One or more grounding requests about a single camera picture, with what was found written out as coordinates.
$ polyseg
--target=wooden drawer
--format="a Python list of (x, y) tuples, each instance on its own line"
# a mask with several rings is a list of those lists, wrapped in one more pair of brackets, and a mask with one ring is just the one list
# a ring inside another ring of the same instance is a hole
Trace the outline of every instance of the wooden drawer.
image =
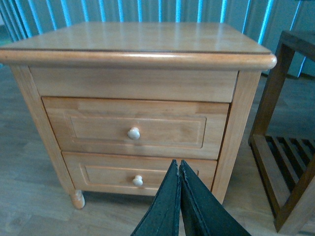
[(31, 67), (43, 96), (231, 102), (237, 71)]
[[(63, 152), (76, 189), (154, 196), (171, 164), (171, 158), (135, 157)], [(185, 159), (204, 184), (211, 189), (216, 161)], [(140, 175), (143, 185), (132, 180)]]
[[(217, 159), (228, 104), (44, 97), (63, 151)], [(132, 127), (138, 140), (127, 136)]]

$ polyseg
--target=drawer knob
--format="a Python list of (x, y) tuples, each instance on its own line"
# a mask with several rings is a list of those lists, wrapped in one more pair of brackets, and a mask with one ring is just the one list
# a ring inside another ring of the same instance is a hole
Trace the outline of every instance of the drawer knob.
[(132, 140), (138, 140), (140, 138), (140, 131), (137, 127), (133, 127), (128, 131), (128, 137)]
[(142, 176), (135, 176), (132, 182), (136, 186), (139, 187), (142, 186), (143, 185)]

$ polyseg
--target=wooden frame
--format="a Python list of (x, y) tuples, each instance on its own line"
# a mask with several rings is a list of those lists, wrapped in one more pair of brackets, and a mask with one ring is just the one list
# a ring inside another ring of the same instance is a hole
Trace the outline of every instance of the wooden frame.
[(295, 52), (315, 60), (314, 32), (282, 32), (276, 50), (278, 63), (269, 73), (249, 139), (276, 230), (290, 235), (298, 233), (315, 211), (315, 158), (305, 147), (307, 143), (314, 149), (314, 140), (268, 137), (266, 132)]

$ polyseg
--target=wooden tabletop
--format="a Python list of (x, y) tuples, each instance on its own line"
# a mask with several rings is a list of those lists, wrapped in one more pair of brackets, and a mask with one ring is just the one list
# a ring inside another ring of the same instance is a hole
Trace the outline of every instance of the wooden tabletop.
[(4, 48), (270, 54), (229, 25), (218, 23), (81, 23)]
[(88, 22), (5, 45), (0, 62), (269, 69), (276, 59), (226, 24)]
[(315, 61), (315, 31), (283, 31), (280, 41)]

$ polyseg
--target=wooden floor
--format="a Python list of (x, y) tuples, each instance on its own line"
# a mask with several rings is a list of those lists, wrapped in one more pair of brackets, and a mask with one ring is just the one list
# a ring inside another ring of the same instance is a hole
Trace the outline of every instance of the wooden floor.
[[(279, 235), (247, 143), (264, 83), (262, 78), (223, 203), (253, 236)], [(270, 132), (314, 135), (315, 81), (287, 80), (283, 90)], [(128, 236), (153, 200), (85, 192), (86, 206), (74, 209), (6, 66), (0, 69), (0, 189), (0, 236)], [(303, 230), (299, 235), (315, 235), (305, 232), (315, 232), (315, 217)]]

